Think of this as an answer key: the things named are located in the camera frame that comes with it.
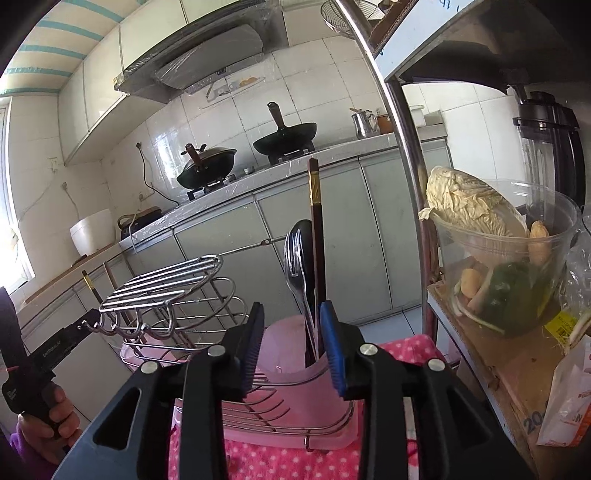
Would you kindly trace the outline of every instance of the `chopsticks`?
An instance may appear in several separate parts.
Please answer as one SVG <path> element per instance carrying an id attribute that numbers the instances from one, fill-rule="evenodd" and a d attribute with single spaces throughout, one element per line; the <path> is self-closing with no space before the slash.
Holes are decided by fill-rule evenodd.
<path id="1" fill-rule="evenodd" d="M 324 260 L 324 223 L 322 218 L 322 196 L 320 194 L 320 172 L 318 160 L 308 160 L 308 182 L 310 186 L 310 210 L 312 217 L 312 246 L 314 250 L 314 283 L 316 303 L 314 305 L 314 327 L 318 339 L 317 352 L 324 353 L 324 342 L 320 331 L 320 305 L 326 301 L 326 264 Z"/>

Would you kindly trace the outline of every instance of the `plastic container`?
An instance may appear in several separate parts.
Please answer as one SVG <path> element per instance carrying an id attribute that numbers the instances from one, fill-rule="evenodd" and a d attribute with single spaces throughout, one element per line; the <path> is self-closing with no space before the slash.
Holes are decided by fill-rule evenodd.
<path id="1" fill-rule="evenodd" d="M 518 336 L 540 324 L 540 317 L 561 277 L 580 212 L 561 193 L 510 180 L 488 181 L 524 215 L 528 229 L 540 220 L 550 236 L 516 238 L 457 228 L 431 215 L 441 246 L 450 306 L 484 332 Z M 478 272 L 475 296 L 462 289 L 462 272 Z"/>
<path id="2" fill-rule="evenodd" d="M 115 225 L 109 209 L 83 218 L 70 228 L 72 241 L 80 255 L 92 255 L 115 242 Z"/>
<path id="3" fill-rule="evenodd" d="M 269 421 L 277 433 L 225 427 L 225 438 L 256 445 L 305 448 L 308 433 L 309 448 L 319 450 L 344 448 L 357 438 L 358 411 L 351 411 L 350 402 L 342 400 L 333 388 L 326 355 L 305 368 L 305 349 L 302 315 L 279 320 L 265 330 L 257 371 L 276 385 L 276 393 L 269 397 L 268 389 L 255 390 L 245 402 L 261 412 L 259 418 Z M 239 416 L 238 421 L 252 424 L 252 420 L 246 420 L 248 417 L 252 415 Z"/>

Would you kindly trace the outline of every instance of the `metal cabinet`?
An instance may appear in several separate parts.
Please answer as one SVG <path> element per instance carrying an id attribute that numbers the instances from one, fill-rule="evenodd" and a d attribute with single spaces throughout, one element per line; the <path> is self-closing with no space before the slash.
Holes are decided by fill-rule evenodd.
<path id="1" fill-rule="evenodd" d="M 392 310 L 378 228 L 358 161 L 321 170 L 326 290 L 339 319 L 360 322 Z M 257 194 L 272 236 L 310 218 L 307 177 Z M 282 253 L 283 245 L 277 245 Z"/>
<path id="2" fill-rule="evenodd" d="M 424 143 L 423 153 L 427 171 L 436 165 L 450 166 L 445 140 Z M 400 152 L 364 157 L 361 166 L 384 247 L 393 308 L 417 305 L 421 300 L 417 234 Z"/>
<path id="3" fill-rule="evenodd" d="M 187 258 L 229 252 L 269 237 L 252 199 L 232 203 L 182 228 L 177 237 Z M 236 283 L 236 295 L 247 309 L 254 301 L 264 305 L 267 325 L 299 314 L 272 246 L 225 255 L 219 276 Z"/>
<path id="4" fill-rule="evenodd" d="M 83 76 L 84 62 L 72 74 L 58 97 L 61 151 L 64 159 L 70 156 L 88 133 Z"/>
<path id="5" fill-rule="evenodd" d="M 185 25 L 180 0 L 151 0 L 138 8 L 121 22 L 124 69 Z"/>
<path id="6" fill-rule="evenodd" d="M 62 303 L 34 329 L 23 329 L 29 351 L 51 335 L 84 315 L 76 295 Z M 91 333 L 55 369 L 54 382 L 60 385 L 83 417 L 92 421 L 131 375 L 115 351 L 98 333 Z"/>
<path id="7" fill-rule="evenodd" d="M 90 128 L 125 96 L 113 88 L 113 81 L 122 70 L 119 28 L 114 28 L 84 60 L 86 117 Z"/>
<path id="8" fill-rule="evenodd" d="M 189 23 L 236 1 L 238 0 L 181 0 Z"/>

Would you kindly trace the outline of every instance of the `brown pot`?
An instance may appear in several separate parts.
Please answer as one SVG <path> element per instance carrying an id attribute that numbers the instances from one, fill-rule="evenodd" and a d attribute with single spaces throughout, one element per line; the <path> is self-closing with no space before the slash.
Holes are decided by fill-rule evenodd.
<path id="1" fill-rule="evenodd" d="M 378 127 L 380 135 L 391 134 L 394 132 L 394 127 L 392 126 L 390 117 L 387 114 L 378 116 Z"/>

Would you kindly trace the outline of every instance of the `black tool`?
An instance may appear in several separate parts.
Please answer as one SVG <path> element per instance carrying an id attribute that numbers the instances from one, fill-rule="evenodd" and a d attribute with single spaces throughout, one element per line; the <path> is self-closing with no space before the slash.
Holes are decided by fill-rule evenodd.
<path id="1" fill-rule="evenodd" d="M 466 386 L 439 359 L 397 361 L 340 323 L 330 301 L 320 324 L 333 386 L 365 400 L 359 479 L 408 478 L 404 397 L 413 403 L 421 480 L 533 480 L 525 460 Z"/>
<path id="2" fill-rule="evenodd" d="M 244 325 L 189 362 L 163 368 L 144 362 L 95 418 L 53 480 L 165 480 L 174 401 L 183 399 L 178 476 L 228 478 L 222 400 L 240 401 L 252 388 L 265 315 L 254 303 Z"/>
<path id="3" fill-rule="evenodd" d="M 8 371 L 2 394 L 14 413 L 41 419 L 53 428 L 56 439 L 60 437 L 59 425 L 49 418 L 49 411 L 56 404 L 53 369 L 90 334 L 84 322 L 94 325 L 99 319 L 96 309 L 85 313 L 27 356 L 16 310 L 6 289 L 0 288 L 0 352 Z"/>

